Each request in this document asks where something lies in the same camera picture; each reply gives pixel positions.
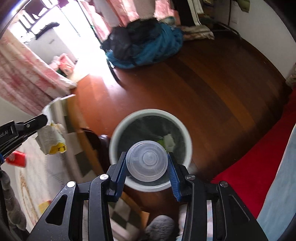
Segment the clear plastic round lid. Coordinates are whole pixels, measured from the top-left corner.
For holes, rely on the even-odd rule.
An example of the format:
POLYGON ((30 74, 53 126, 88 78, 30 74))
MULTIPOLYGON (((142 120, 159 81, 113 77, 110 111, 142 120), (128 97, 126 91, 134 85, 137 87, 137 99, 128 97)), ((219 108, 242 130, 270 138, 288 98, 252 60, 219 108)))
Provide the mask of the clear plastic round lid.
POLYGON ((165 174, 168 154, 157 142, 140 141, 128 150, 126 166, 133 178, 142 182, 153 182, 165 174))

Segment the white yellow wrapper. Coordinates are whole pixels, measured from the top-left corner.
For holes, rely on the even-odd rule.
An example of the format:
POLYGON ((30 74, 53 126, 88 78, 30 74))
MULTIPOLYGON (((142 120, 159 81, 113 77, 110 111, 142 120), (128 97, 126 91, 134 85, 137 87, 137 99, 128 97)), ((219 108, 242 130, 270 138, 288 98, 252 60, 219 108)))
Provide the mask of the white yellow wrapper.
POLYGON ((64 130, 61 124, 53 121, 37 130, 38 135, 35 140, 45 155, 63 154, 67 151, 66 141, 62 133, 64 130))

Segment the white round trash bin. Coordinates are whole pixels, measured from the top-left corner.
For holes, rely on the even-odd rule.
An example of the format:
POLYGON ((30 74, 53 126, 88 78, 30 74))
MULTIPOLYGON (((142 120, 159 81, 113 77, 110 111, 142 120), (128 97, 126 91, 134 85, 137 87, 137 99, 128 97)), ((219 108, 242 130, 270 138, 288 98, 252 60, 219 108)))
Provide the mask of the white round trash bin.
POLYGON ((115 128, 109 146, 112 164, 127 154, 125 184, 141 192, 170 188, 167 172, 173 153, 177 163, 189 167, 193 147, 185 125, 174 115, 159 109, 143 109, 128 115, 115 128))

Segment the red snack packet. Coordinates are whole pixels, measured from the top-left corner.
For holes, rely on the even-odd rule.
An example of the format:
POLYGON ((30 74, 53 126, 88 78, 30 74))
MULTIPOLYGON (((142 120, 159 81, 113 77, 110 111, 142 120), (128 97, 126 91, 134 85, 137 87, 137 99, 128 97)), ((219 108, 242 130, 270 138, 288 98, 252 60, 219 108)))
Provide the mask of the red snack packet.
POLYGON ((5 159, 5 162, 9 165, 25 168, 26 155, 22 152, 14 151, 5 159))

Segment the white quilted tablecloth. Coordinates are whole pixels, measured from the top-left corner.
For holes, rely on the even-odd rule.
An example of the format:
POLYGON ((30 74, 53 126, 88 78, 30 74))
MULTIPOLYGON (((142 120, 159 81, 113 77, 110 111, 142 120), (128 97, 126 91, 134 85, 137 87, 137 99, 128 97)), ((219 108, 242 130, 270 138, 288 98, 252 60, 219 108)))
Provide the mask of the white quilted tablecloth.
MULTIPOLYGON (((62 125, 67 151, 45 155, 35 140, 37 133, 18 149, 25 154, 26 166, 16 167, 16 190, 29 232, 69 181, 92 181, 98 174, 106 172, 103 165, 109 167, 109 158, 99 161, 99 152, 83 133, 86 123, 74 94, 55 99, 44 107, 42 113, 47 116, 48 124, 53 121, 62 125)), ((118 202, 109 204, 109 214, 114 240, 136 240, 145 229, 149 216, 124 192, 118 202)))

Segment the grey fluffy slipper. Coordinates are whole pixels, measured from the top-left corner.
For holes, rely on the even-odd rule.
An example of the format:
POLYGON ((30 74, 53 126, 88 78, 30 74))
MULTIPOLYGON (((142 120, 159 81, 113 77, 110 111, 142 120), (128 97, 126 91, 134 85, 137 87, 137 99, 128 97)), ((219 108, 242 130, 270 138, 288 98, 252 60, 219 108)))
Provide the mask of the grey fluffy slipper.
POLYGON ((146 227, 143 240, 169 240, 175 229, 175 222, 166 215, 159 215, 146 227))

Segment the pink floral curtain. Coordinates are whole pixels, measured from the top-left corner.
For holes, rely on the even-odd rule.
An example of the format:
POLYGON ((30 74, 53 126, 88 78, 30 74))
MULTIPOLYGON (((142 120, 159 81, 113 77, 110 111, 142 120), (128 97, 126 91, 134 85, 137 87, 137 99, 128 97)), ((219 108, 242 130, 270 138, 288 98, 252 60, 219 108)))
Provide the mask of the pink floral curtain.
POLYGON ((30 115, 64 97, 76 83, 63 77, 9 30, 1 37, 1 98, 30 115))

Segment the red bed sheet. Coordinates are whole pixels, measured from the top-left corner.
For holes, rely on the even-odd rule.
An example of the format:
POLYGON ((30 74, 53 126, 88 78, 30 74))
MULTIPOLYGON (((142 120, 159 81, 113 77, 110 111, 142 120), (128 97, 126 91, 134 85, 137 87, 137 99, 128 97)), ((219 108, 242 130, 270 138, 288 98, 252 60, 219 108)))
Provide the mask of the red bed sheet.
POLYGON ((284 105, 280 120, 240 160, 211 181, 226 181, 255 218, 276 176, 288 139, 295 126, 295 90, 284 105))

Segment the light blue blanket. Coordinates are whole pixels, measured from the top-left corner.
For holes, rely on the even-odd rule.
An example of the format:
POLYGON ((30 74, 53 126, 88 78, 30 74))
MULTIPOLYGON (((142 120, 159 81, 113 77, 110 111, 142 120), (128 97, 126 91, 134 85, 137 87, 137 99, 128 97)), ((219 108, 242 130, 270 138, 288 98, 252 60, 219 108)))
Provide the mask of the light blue blanket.
POLYGON ((295 231, 295 128, 257 221, 268 240, 284 240, 295 231))

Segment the blue clothes pile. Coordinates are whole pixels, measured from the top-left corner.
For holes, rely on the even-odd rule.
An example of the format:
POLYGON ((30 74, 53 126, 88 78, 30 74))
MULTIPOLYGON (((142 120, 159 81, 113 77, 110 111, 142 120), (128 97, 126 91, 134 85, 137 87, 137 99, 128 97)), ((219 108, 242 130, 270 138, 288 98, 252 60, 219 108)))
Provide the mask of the blue clothes pile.
POLYGON ((101 49, 113 66, 132 69, 161 62, 176 54, 182 45, 181 29, 152 18, 113 28, 101 49))

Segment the black clothes rack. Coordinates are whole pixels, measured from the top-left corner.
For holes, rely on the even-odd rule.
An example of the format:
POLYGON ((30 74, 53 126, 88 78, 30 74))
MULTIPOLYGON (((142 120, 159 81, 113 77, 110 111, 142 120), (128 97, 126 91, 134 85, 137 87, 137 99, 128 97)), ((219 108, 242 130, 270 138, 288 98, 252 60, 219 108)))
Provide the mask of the black clothes rack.
POLYGON ((178 53, 184 41, 214 39, 233 32, 228 25, 205 18, 199 1, 79 1, 110 70, 159 63, 178 53))

